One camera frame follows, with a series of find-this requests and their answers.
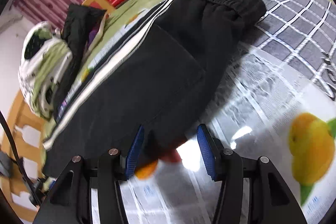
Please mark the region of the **wooden bed frame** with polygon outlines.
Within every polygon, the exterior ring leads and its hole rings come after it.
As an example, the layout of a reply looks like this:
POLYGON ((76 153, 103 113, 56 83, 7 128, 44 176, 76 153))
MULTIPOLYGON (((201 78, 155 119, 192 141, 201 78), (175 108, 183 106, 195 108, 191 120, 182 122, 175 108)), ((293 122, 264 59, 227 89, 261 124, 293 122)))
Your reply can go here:
MULTIPOLYGON (((116 10, 106 0, 85 0, 83 4, 88 6, 93 2, 100 5, 103 9, 108 10, 109 13, 114 13, 116 10)), ((42 136, 39 135, 37 139, 38 142, 32 145, 24 138, 24 133, 28 133, 29 137, 35 137, 36 133, 41 133, 45 122, 42 118, 35 116, 30 111, 20 91, 18 91, 15 96, 7 117, 7 123, 13 134, 18 155, 22 157, 25 162, 31 162, 33 174, 40 177, 42 175, 42 136)), ((10 178, 1 178, 1 189, 19 219, 32 222, 37 215, 37 209, 34 206, 25 207, 16 202, 25 194, 29 193, 17 165, 13 166, 13 175, 10 178)))

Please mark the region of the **grey checked bed sheet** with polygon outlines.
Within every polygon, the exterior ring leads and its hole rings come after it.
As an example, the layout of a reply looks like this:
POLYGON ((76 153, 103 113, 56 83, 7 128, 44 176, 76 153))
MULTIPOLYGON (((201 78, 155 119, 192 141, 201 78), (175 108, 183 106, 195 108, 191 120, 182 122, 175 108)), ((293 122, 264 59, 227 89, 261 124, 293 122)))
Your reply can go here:
POLYGON ((335 5, 328 0, 262 0, 266 13, 244 36, 290 65, 335 101, 335 5))

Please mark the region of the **folded white green quilt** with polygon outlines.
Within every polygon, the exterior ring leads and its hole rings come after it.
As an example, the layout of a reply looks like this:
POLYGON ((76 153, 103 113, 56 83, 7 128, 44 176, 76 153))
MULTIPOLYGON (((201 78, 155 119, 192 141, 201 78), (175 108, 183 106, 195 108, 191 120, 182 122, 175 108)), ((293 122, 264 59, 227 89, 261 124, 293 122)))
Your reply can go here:
POLYGON ((50 22, 40 22, 29 30, 23 43, 18 80, 26 104, 35 115, 51 118, 55 93, 71 60, 67 42, 50 22))

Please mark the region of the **black folded garment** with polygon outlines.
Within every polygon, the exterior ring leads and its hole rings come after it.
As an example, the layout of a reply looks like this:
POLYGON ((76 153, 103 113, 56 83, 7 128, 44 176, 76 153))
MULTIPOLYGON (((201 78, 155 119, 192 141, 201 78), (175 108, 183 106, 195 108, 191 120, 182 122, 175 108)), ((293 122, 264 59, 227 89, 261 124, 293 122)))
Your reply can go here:
POLYGON ((72 60, 64 72, 54 96, 54 116, 68 94, 84 56, 84 49, 92 29, 104 18, 106 10, 71 3, 63 26, 62 39, 72 52, 72 60))

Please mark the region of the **black pants with white stripes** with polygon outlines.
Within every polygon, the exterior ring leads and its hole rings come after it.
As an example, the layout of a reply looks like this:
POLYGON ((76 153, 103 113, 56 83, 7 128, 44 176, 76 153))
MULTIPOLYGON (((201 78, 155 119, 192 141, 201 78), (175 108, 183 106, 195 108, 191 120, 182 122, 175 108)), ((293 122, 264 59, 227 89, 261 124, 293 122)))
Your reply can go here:
POLYGON ((262 0, 164 0, 89 72, 44 141, 43 173, 73 156, 127 153, 144 129, 138 166, 179 146, 216 91, 241 37, 266 13, 262 0))

